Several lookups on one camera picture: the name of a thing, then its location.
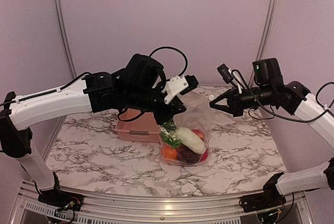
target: plastic basket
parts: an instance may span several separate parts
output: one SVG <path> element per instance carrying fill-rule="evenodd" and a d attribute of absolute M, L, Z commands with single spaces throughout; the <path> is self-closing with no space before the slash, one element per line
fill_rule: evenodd
<path fill-rule="evenodd" d="M 129 109 L 120 116 L 121 120 L 131 119 L 140 111 Z M 153 113 L 145 113 L 135 121 L 118 121 L 116 132 L 121 140 L 131 142 L 157 142 L 160 143 L 160 127 L 156 124 Z"/>

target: plastic bag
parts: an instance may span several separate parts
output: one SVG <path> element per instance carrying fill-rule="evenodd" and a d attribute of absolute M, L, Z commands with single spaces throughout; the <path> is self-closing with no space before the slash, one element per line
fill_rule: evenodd
<path fill-rule="evenodd" d="M 190 92 L 182 101 L 187 111 L 160 126 L 161 156 L 167 163 L 192 166 L 209 156 L 213 112 L 207 96 Z"/>

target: white eggplant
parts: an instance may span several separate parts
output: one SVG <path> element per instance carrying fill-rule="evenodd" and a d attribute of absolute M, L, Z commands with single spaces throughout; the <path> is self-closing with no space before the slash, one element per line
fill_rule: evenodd
<path fill-rule="evenodd" d="M 179 127 L 175 133 L 176 138 L 181 140 L 181 143 L 191 149 L 193 152 L 202 155 L 206 148 L 203 141 L 189 128 Z"/>

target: marble tabletop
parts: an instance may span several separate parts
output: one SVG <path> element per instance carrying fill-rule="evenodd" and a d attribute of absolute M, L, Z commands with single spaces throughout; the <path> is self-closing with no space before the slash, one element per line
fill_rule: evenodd
<path fill-rule="evenodd" d="M 226 88 L 200 87 L 203 95 Z M 61 185 L 141 196 L 202 196 L 261 189 L 286 170 L 264 121 L 213 110 L 210 156 L 204 164 L 166 164 L 158 143 L 125 142 L 115 131 L 116 111 L 68 116 L 47 159 Z"/>

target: wall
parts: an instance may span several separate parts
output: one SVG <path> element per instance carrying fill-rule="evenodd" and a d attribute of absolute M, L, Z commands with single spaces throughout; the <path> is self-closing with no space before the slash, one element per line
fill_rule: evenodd
<path fill-rule="evenodd" d="M 53 0 L 0 0 L 0 100 L 9 91 L 37 92 L 70 80 L 59 36 Z M 32 127 L 40 152 L 57 120 Z M 23 170 L 0 154 L 0 223 L 8 223 Z"/>
<path fill-rule="evenodd" d="M 249 78 L 269 0 L 62 0 L 78 73 L 114 72 L 135 53 L 170 45 L 189 58 L 201 84 L 221 85 L 216 68 L 239 68 Z M 178 53 L 155 55 L 168 77 L 183 69 Z"/>
<path fill-rule="evenodd" d="M 278 0 L 265 57 L 279 60 L 285 83 L 298 80 L 316 93 L 334 80 L 333 14 L 334 0 Z M 328 104 L 333 97 L 334 87 L 320 96 Z M 334 151 L 306 124 L 274 119 L 268 125 L 291 172 L 334 157 Z M 333 223 L 333 191 L 307 193 L 307 200 L 315 224 Z"/>

